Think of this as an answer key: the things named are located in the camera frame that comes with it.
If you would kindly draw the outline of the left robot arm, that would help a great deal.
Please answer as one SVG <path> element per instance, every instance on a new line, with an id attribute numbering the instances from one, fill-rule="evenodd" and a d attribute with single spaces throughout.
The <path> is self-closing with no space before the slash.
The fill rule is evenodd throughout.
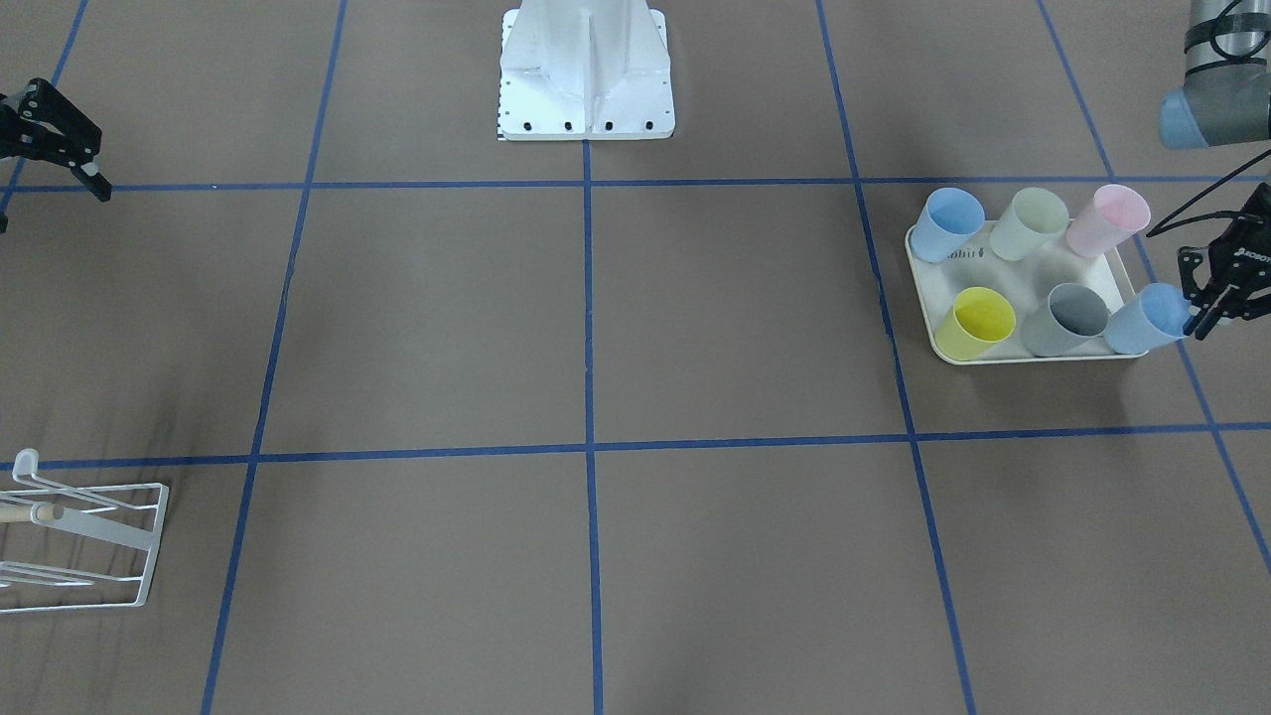
<path id="1" fill-rule="evenodd" d="M 1167 149 L 1268 140 L 1268 30 L 1266 1 L 1191 3 L 1185 81 L 1159 109 L 1159 137 Z M 1185 335 L 1199 342 L 1220 323 L 1252 321 L 1268 312 L 1268 183 L 1260 183 L 1240 210 L 1182 217 L 1220 185 L 1213 183 L 1152 229 L 1157 235 L 1186 224 L 1227 221 L 1207 246 L 1177 249 L 1181 290 L 1191 304 Z"/>

